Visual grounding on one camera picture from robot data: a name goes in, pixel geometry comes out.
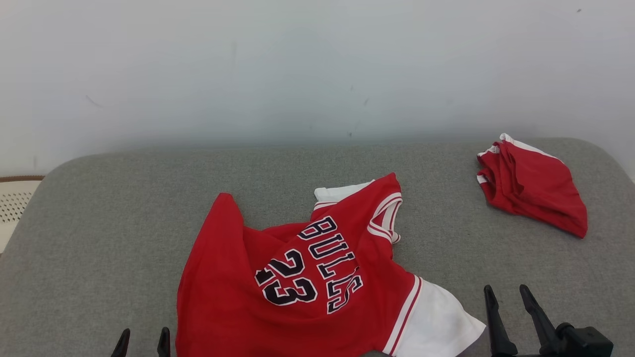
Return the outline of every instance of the black clamp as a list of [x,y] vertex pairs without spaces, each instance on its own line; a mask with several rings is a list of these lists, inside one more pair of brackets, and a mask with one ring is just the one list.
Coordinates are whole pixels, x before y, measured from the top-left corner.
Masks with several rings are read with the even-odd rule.
[[[514,357],[518,354],[503,321],[498,313],[498,301],[490,285],[485,286],[485,307],[487,309],[487,325],[490,330],[490,349],[492,357]],[[520,286],[525,310],[531,315],[540,341],[539,354],[528,354],[517,357],[610,357],[613,343],[594,327],[574,328],[569,323],[561,323],[557,328],[549,318],[526,285]]]
[[[130,329],[127,328],[121,333],[119,342],[110,357],[126,357],[128,353],[128,343],[130,342]],[[159,357],[170,357],[170,329],[164,327],[159,337],[159,345],[157,346]]]

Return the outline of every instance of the brown trim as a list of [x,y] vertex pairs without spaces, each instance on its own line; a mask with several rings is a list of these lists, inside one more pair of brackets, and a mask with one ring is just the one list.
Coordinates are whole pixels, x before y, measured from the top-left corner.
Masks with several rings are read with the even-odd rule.
[[42,181],[44,180],[44,176],[9,176],[9,177],[0,177],[0,183],[2,182],[16,182],[16,181]]

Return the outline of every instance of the gray cushion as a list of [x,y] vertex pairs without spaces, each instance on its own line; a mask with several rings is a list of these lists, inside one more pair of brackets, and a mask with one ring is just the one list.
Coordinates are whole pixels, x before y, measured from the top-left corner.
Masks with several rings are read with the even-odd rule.
[[[212,201],[234,195],[247,225],[307,220],[315,187],[396,172],[404,203],[395,260],[485,319],[491,284],[509,337],[537,352],[518,286],[553,323],[595,326],[635,351],[635,185],[598,147],[528,140],[571,169],[589,211],[585,240],[486,204],[476,153],[491,142],[88,156],[51,172],[0,257],[0,356],[109,356],[132,330],[129,356],[153,356],[177,326],[179,279]],[[485,333],[465,356],[487,356]]]

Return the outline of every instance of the jersey lettering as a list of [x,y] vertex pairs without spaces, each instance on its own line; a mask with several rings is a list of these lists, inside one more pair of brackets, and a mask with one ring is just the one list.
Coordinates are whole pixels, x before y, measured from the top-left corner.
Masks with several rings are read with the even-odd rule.
[[293,280],[295,288],[280,287],[280,281],[274,280],[273,283],[265,286],[262,290],[265,298],[272,304],[284,306],[294,304],[298,301],[312,302],[318,297],[318,291],[313,286],[311,280],[307,278],[297,278]]
[[[328,216],[307,226],[298,233],[298,237],[302,240],[310,240],[336,230],[335,221]],[[355,260],[355,253],[351,251],[344,237],[339,233],[309,245],[308,250],[315,260],[326,260],[325,258],[333,254],[343,252],[343,255],[340,254],[341,256],[335,259],[330,258],[326,262],[317,264],[322,278],[331,279],[326,283],[326,310],[329,314],[334,313],[344,307],[350,300],[351,294],[364,285],[361,275],[356,274],[359,266],[354,268],[352,273],[339,279],[335,271],[337,265]],[[267,266],[256,271],[256,282],[258,286],[264,286],[262,293],[265,298],[278,306],[290,305],[298,301],[315,301],[318,298],[318,290],[311,279],[298,276],[305,270],[302,253],[297,249],[290,249],[284,253],[284,257],[286,261],[271,259]],[[292,277],[296,277],[293,279],[293,286],[283,288],[281,280]]]
[[331,280],[326,284],[326,293],[328,298],[331,299],[326,305],[326,312],[328,314],[332,314],[344,307],[351,298],[351,294],[364,286],[361,276],[355,275],[358,269],[359,267],[355,268],[355,271],[345,278]]
[[309,251],[315,259],[322,259],[341,250],[346,250],[348,247],[348,244],[344,241],[344,237],[338,233],[331,238],[309,245]]
[[276,275],[265,267],[263,270],[256,271],[256,281],[258,282],[258,286],[263,285],[269,280],[273,279]]
[[281,262],[280,260],[271,259],[269,266],[285,278],[296,276],[304,271],[304,261],[302,260],[302,254],[300,252],[295,249],[291,249],[286,252],[284,256],[287,260],[292,261],[293,265]]
[[333,232],[336,229],[335,221],[333,221],[331,216],[326,216],[308,225],[302,232],[298,233],[298,237],[309,240]]
[[335,275],[335,271],[333,271],[332,269],[337,264],[345,262],[347,260],[353,260],[353,259],[355,259],[355,254],[353,254],[353,252],[348,252],[343,257],[339,257],[339,258],[333,260],[332,262],[318,264],[317,265],[317,269],[319,270],[319,273],[322,274],[322,278],[324,278],[324,279],[330,278],[333,275]]

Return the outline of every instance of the basketball jersey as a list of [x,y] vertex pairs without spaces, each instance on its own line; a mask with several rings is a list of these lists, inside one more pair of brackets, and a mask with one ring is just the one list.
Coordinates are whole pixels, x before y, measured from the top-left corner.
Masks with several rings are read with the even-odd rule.
[[401,188],[316,189],[308,222],[258,231],[214,202],[178,289],[179,357],[454,357],[485,326],[392,260]]

